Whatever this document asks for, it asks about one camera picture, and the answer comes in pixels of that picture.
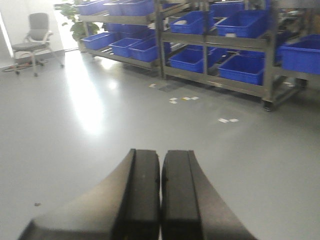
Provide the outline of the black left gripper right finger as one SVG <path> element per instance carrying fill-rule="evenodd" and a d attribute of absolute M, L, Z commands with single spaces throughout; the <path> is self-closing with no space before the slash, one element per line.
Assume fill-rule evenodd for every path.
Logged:
<path fill-rule="evenodd" d="M 162 176 L 164 240 L 254 240 L 208 180 L 192 150 L 169 150 Z"/>

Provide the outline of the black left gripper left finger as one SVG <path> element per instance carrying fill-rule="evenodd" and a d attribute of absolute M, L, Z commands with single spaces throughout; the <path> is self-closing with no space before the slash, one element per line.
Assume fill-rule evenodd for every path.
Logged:
<path fill-rule="evenodd" d="M 131 149 L 99 184 L 32 219 L 21 240 L 157 240 L 160 163 L 154 150 Z"/>

